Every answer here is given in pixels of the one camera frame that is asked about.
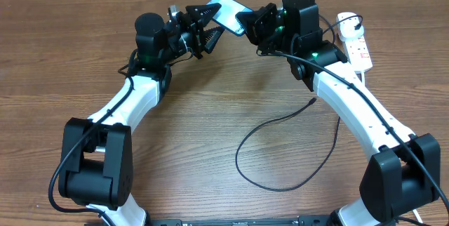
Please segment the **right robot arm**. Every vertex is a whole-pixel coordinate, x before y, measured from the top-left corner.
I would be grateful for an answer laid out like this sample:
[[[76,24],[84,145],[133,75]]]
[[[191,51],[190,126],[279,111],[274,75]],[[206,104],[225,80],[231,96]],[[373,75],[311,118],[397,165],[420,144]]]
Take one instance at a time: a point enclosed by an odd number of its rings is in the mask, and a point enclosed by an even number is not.
[[[445,200],[438,141],[416,135],[365,87],[347,56],[323,38],[316,0],[282,0],[281,7],[239,11],[236,20],[260,55],[287,59],[293,76],[337,112],[368,158],[359,198],[334,210],[328,225],[393,225]]]

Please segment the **Samsung Galaxy smartphone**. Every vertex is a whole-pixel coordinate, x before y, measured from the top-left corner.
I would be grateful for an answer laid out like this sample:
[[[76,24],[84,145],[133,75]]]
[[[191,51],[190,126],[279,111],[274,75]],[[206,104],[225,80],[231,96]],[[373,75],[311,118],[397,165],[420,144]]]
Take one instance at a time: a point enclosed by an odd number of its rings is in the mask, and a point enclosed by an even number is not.
[[[214,15],[213,21],[224,27],[236,36],[243,36],[245,29],[236,19],[236,14],[240,12],[252,12],[248,7],[235,0],[210,0],[207,5],[220,4],[219,11]]]

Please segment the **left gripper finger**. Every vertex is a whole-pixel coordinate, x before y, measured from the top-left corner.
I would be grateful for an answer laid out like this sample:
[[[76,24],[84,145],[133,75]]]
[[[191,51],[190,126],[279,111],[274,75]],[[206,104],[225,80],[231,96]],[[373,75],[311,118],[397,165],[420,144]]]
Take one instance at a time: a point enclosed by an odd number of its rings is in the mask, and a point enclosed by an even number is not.
[[[225,29],[223,27],[214,27],[207,29],[204,32],[206,43],[203,45],[203,50],[207,54],[211,54],[213,52],[213,49],[215,48],[224,31]]]
[[[221,7],[221,4],[213,3],[206,5],[186,6],[185,9],[194,22],[198,22],[204,27],[213,19]]]

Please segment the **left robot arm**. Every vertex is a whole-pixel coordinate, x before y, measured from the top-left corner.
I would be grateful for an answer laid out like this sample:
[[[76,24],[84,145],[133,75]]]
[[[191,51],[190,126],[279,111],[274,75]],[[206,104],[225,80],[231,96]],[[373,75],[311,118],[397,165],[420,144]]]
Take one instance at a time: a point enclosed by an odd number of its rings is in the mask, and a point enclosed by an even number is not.
[[[118,70],[126,78],[121,90],[100,111],[65,125],[60,163],[48,186],[55,210],[95,213],[104,225],[152,223],[131,194],[132,134],[168,91],[176,59],[213,51],[224,30],[206,26],[220,8],[214,3],[181,12],[171,6],[169,21],[156,13],[136,19],[137,48]]]

